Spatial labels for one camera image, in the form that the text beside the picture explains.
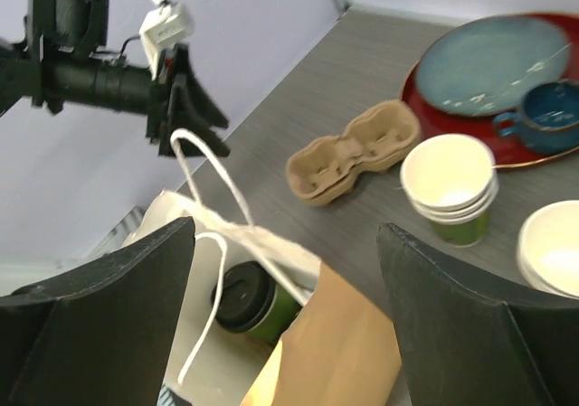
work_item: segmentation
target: paper bag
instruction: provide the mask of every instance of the paper bag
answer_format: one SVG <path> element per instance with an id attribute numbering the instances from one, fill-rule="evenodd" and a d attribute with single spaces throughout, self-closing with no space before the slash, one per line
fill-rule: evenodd
<path id="1" fill-rule="evenodd" d="M 124 246 L 142 239 L 176 218 L 185 216 L 195 218 L 195 235 L 198 236 L 208 231 L 208 227 L 195 217 L 197 212 L 198 203 L 191 198 L 163 191 L 148 207 L 141 225 L 128 236 Z M 277 251 L 281 250 L 278 244 L 282 249 L 289 248 L 287 253 L 282 254 L 285 259 L 274 259 Z M 264 241 L 262 249 L 268 252 L 276 267 L 281 269 L 292 283 L 306 289 L 313 289 L 318 283 L 320 263 L 311 263 L 318 259 L 311 253 L 306 250 L 295 251 L 291 242 L 281 241 L 281 238 Z M 247 341 L 244 335 L 229 334 L 214 324 L 185 377 L 185 382 L 177 382 L 177 375 L 201 335 L 211 312 L 210 296 L 217 281 L 220 258 L 221 250 L 215 241 L 197 240 L 167 364 L 166 385 L 194 406 L 239 406 L 271 353 L 271 350 Z M 225 269 L 248 260 L 254 260 L 248 248 L 228 239 Z"/>
<path id="2" fill-rule="evenodd" d="M 322 265 L 241 406 L 384 406 L 400 368 L 392 322 Z"/>

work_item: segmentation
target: blue mug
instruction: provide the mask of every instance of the blue mug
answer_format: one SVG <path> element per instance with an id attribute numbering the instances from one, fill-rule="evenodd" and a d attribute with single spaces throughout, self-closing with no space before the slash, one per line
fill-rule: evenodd
<path id="1" fill-rule="evenodd" d="M 541 156 L 579 146 L 579 85 L 561 80 L 534 87 L 516 112 L 497 115 L 492 126 L 500 137 L 516 135 Z"/>

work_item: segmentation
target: paper cup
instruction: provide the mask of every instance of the paper cup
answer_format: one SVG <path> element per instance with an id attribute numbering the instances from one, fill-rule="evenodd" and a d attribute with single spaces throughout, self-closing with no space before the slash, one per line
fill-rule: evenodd
<path id="1" fill-rule="evenodd" d="M 469 247 L 477 244 L 485 236 L 489 225 L 489 207 L 497 196 L 486 198 L 478 210 L 460 218 L 442 218 L 425 211 L 418 211 L 428 220 L 439 237 L 453 246 Z"/>
<path id="2" fill-rule="evenodd" d="M 426 209 L 423 206 L 415 203 L 413 200 L 410 200 L 410 202 L 413 205 L 414 209 L 423 216 L 426 215 L 426 216 L 431 217 L 433 219 L 439 219 L 440 218 L 443 220 L 444 219 L 459 219 L 459 218 L 462 218 L 464 216 L 468 216 L 474 212 L 477 212 L 478 210 L 480 210 L 480 208 L 483 205 L 486 205 L 486 203 L 489 201 L 489 198 L 492 198 L 494 200 L 497 197 L 497 194 L 498 194 L 498 178 L 495 175 L 489 184 L 489 188 L 487 189 L 487 191 L 484 194 L 482 194 L 480 196 L 480 198 L 475 200 L 475 202 L 473 204 L 471 204 L 467 207 L 464 207 L 462 209 L 459 209 L 459 210 L 455 210 L 452 212 L 438 212 L 438 211 Z"/>
<path id="3" fill-rule="evenodd" d="M 517 263 L 533 288 L 579 297 L 579 200 L 531 214 L 518 235 Z"/>
<path id="4" fill-rule="evenodd" d="M 475 203 L 495 175 L 495 158 L 475 137 L 427 139 L 403 161 L 400 179 L 408 198 L 427 211 L 454 212 Z"/>

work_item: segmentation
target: blue ceramic plate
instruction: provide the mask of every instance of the blue ceramic plate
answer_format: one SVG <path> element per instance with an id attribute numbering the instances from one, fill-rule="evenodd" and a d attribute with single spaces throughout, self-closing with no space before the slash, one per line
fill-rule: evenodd
<path id="1" fill-rule="evenodd" d="M 485 117 L 559 80 L 570 59 L 571 43 L 558 26 L 535 17 L 490 17 L 433 44 L 418 64 L 416 87 L 433 108 Z"/>

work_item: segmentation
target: robotic arm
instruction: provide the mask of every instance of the robotic arm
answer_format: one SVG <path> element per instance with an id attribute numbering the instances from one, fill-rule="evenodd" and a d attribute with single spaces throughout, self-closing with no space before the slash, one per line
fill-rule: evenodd
<path id="1" fill-rule="evenodd" d="M 196 133 L 218 155 L 228 146 L 213 127 L 229 123 L 195 78 L 185 44 L 164 40 L 176 26 L 181 5 L 158 0 L 140 36 L 131 37 L 118 52 L 106 50 L 109 0 L 28 0 L 25 38 L 18 43 L 0 39 L 0 117 L 22 97 L 32 106 L 44 105 L 56 115 L 65 102 L 147 116 L 146 137 L 161 156 L 172 156 L 169 138 L 177 128 Z M 128 41 L 141 39 L 149 68 L 128 64 Z M 182 145 L 187 156 L 202 153 Z"/>

